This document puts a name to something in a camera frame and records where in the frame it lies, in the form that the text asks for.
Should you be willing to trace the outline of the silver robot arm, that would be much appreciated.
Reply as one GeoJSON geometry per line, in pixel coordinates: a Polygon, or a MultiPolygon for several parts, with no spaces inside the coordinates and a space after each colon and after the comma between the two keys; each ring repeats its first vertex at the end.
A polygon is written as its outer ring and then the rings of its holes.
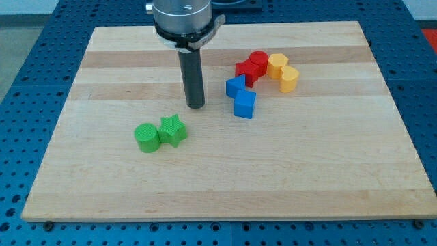
{"type": "Polygon", "coordinates": [[[212,15],[211,0],[149,0],[145,11],[153,16],[158,39],[182,53],[198,51],[225,23],[225,15],[212,15]]]}

